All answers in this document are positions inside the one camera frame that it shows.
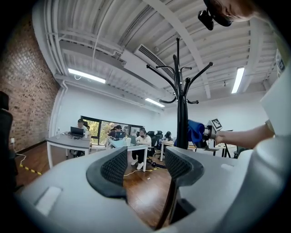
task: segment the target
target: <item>wooden floor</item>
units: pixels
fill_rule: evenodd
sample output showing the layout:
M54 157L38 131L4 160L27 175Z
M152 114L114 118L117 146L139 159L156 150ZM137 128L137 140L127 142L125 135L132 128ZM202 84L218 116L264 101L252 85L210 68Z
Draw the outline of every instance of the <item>wooden floor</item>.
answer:
M51 151L54 165L66 160L65 150L63 148L52 146ZM22 162L24 166L40 173L45 173L49 170L46 143L24 154L27 156ZM23 156L18 156L16 158L17 165L20 164L23 158ZM131 166L131 160L131 155L128 153L128 167L125 175L136 170L136 166ZM156 158L153 158L153 160L157 163L161 163ZM151 168L151 165L147 164L147 170ZM28 185L39 176L21 167L18 168L18 172L18 185ZM171 177L168 171L162 168L152 172L137 171L124 177L123 185L127 191L129 206L145 224L151 227L155 226L159 220L166 202L170 181Z

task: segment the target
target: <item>laptop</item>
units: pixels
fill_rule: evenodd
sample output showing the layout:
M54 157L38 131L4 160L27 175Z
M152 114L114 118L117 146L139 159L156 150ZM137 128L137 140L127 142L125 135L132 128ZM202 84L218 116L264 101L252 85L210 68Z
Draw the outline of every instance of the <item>laptop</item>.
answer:
M125 135L126 135L126 132L122 132L122 131L116 131L115 132L115 139L122 139L122 138L124 138L125 137Z
M132 135L128 135L129 138L131 138L131 144L136 145L136 137Z
M71 126L71 135L76 137L83 137L84 129Z

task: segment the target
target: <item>coat rack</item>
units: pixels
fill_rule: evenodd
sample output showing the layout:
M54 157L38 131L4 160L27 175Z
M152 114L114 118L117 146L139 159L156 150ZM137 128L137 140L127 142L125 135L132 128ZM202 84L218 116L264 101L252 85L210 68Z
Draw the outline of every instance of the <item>coat rack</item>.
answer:
M156 71L153 67L150 65L146 65L146 67L159 76L161 76L164 80L166 80L171 87L174 89L174 95L175 98L172 101L164 101L164 100L159 100L161 103L173 103L174 101L177 102L177 143L176 146L179 148L187 149L188 148L188 138L187 138L187 132L188 132L188 108L187 108L187 103L189 104L198 104L199 101L189 101L187 99L187 93L188 90L191 86L191 84L201 75L203 74L209 67L213 66L213 62L209 62L209 64L201 70L196 76L194 76L192 79L191 78L186 78L185 79L185 85L184 85L184 80L182 76L182 71L183 69L188 69L191 70L192 67L182 67L180 68L180 55L179 55L179 43L180 39L177 38L177 56L174 54L173 59L174 59L174 66L175 69L173 69L170 66L156 66L156 69L158 68L168 68L171 69L173 74L174 74L174 81L175 84L173 84L167 77L163 76L160 72ZM176 196L176 185L173 180L171 180L167 200L162 212L162 215L160 217L160 220L156 226L156 230L160 229L171 208L173 205L173 201Z

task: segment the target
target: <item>desk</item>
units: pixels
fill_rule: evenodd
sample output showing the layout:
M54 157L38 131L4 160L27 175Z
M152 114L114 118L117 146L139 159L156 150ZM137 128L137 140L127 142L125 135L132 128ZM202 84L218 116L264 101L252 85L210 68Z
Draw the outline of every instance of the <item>desk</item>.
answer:
M76 150L76 151L84 151L85 155L89 154L91 136L88 136L88 138L74 139L74 138L71 138L71 136L69 135L60 134L59 139L57 139L56 137L57 136L53 136L46 139L47 157L49 159L50 168L53 167L53 162L51 159L51 150L50 150L51 146L65 148L66 156L68 156L68 149Z
M231 145L231 144L224 144L224 143L220 143L218 145L215 146L215 148L217 149L222 149L222 155L221 157L226 158L226 155L228 154L228 157L231 158L231 155L229 154L228 149L229 148L235 148L235 145Z
M169 147L173 147L174 146L174 142L173 141L162 141L161 143L162 143L162 146L161 146L160 161L163 161L164 145L165 146L169 146ZM188 146L188 149L190 149L192 151L196 151L196 147L195 146Z
M119 141L114 141L111 138L107 139L107 144L106 144L106 150L110 148L110 145L114 146L115 148L118 147L124 147L124 140L119 140ZM144 155L144 166L142 168L142 171L146 171L146 157L147 157L147 148L149 146L147 145L138 145L134 146L133 144L130 144L130 147L127 147L127 151L138 151L138 150L145 150L145 155Z

